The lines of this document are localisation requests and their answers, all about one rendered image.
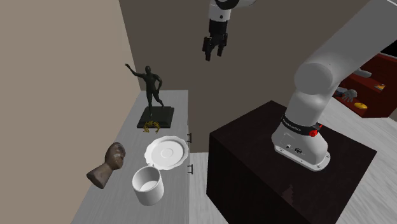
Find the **white cup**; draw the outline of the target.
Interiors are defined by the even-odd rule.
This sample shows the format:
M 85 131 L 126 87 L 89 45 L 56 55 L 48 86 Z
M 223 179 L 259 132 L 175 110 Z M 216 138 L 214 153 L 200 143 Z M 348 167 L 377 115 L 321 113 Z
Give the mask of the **white cup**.
M 153 166 L 139 169 L 132 178 L 132 187 L 144 206 L 152 206 L 164 195 L 164 184 L 160 171 Z

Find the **gold wreath ornament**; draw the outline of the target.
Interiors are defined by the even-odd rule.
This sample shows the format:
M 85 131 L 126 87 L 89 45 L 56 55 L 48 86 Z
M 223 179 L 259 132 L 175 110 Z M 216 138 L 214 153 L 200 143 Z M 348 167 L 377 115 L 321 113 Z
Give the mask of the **gold wreath ornament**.
M 155 129 L 155 133 L 157 134 L 161 128 L 160 124 L 158 122 L 148 121 L 144 124 L 143 126 L 143 132 L 149 132 L 150 128 Z

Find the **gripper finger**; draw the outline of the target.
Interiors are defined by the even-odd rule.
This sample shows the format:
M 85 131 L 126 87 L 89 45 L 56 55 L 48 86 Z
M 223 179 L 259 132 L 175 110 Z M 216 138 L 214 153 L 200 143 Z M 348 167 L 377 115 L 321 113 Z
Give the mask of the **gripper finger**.
M 228 34 L 227 33 L 222 34 L 218 41 L 217 56 L 219 56 L 219 57 L 222 56 L 223 50 L 227 45 L 227 41 L 228 41 Z
M 202 45 L 202 51 L 205 54 L 205 60 L 211 60 L 211 52 L 214 49 L 214 43 L 212 37 L 205 37 Z

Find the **black man statue on base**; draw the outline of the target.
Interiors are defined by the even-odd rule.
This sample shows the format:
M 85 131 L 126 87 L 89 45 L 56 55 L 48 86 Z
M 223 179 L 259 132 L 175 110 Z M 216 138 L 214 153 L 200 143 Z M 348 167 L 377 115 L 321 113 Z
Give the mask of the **black man statue on base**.
M 136 77 L 142 78 L 146 84 L 146 99 L 148 105 L 145 107 L 139 121 L 137 128 L 143 128 L 148 121 L 158 122 L 161 128 L 169 129 L 172 124 L 174 115 L 174 108 L 172 106 L 165 106 L 160 99 L 160 88 L 162 87 L 162 79 L 159 75 L 151 71 L 150 66 L 145 67 L 144 73 L 137 73 L 129 64 L 125 64 L 129 71 Z

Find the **dark robot stand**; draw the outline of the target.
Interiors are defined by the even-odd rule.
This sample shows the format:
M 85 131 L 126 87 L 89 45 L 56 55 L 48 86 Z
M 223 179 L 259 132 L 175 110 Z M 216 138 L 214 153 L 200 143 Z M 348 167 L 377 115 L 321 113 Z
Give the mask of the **dark robot stand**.
M 211 132 L 207 196 L 228 224 L 336 224 L 375 150 L 328 127 L 331 160 L 319 172 L 276 152 L 285 107 L 269 101 Z

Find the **red shelf unit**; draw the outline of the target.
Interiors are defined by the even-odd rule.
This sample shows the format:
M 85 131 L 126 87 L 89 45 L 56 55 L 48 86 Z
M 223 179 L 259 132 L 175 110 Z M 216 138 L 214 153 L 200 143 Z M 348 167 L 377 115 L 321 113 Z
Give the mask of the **red shelf unit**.
M 362 118 L 387 118 L 397 108 L 397 58 L 378 53 L 361 66 L 369 78 L 351 74 L 340 84 L 354 89 L 358 96 L 351 102 L 334 98 Z

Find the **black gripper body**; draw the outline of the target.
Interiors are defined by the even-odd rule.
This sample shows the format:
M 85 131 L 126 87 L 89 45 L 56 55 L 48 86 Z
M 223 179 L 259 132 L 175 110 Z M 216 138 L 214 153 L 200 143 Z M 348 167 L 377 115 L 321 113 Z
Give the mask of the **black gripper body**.
M 209 20 L 209 37 L 227 39 L 227 26 L 228 21 L 215 21 Z

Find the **white scalloped plate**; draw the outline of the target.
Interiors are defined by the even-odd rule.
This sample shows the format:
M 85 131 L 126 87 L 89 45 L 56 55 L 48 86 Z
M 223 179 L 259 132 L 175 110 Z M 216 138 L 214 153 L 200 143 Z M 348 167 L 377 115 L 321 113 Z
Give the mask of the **white scalloped plate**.
M 178 136 L 164 136 L 147 146 L 144 158 L 149 166 L 168 171 L 182 165 L 188 155 L 189 147 L 185 140 Z

